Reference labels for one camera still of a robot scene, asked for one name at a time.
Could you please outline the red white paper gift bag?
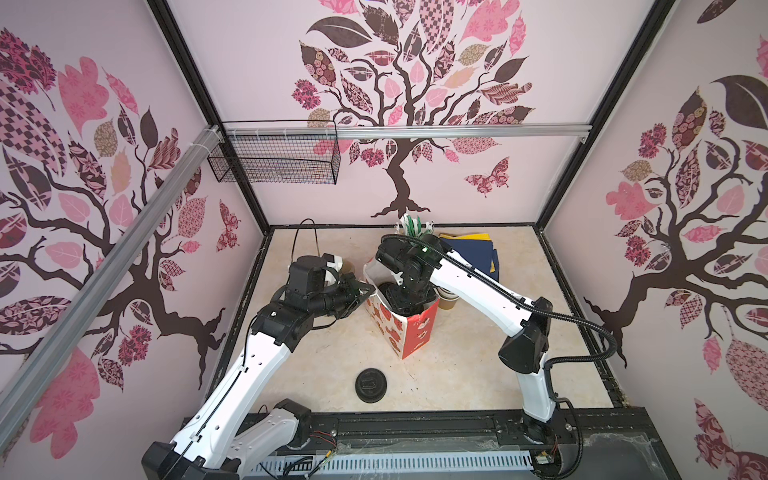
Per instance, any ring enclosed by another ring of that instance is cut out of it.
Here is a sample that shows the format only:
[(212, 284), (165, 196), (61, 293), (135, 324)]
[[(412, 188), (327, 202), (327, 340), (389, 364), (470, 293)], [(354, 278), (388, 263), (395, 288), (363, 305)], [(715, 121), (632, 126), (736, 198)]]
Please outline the red white paper gift bag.
[(366, 312), (383, 338), (399, 359), (405, 359), (425, 346), (438, 313), (439, 300), (433, 287), (427, 291), (426, 302), (404, 306), (400, 295), (402, 285), (396, 275), (372, 258), (363, 266), (364, 280), (375, 287), (364, 303)]

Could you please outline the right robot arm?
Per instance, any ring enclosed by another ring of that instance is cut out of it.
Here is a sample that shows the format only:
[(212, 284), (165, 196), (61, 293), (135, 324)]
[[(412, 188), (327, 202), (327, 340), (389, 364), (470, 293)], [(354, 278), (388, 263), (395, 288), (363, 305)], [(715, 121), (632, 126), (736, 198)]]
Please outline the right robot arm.
[(552, 316), (546, 299), (531, 300), (504, 287), (434, 235), (387, 234), (375, 258), (393, 276), (384, 298), (397, 313), (426, 304), (442, 288), (489, 318), (506, 335), (499, 358), (517, 376), (524, 414), (550, 421), (555, 401), (544, 371)]

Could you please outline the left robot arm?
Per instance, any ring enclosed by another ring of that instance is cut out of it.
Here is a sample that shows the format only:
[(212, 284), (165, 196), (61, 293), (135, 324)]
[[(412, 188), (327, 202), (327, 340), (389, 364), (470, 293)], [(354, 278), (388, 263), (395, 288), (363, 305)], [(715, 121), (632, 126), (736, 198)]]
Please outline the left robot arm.
[(203, 406), (168, 443), (155, 442), (141, 464), (149, 479), (242, 479), (291, 443), (308, 411), (288, 402), (254, 426), (242, 427), (269, 380), (295, 352), (319, 317), (349, 317), (373, 285), (343, 272), (338, 256), (301, 256), (286, 283), (249, 327), (241, 353)]

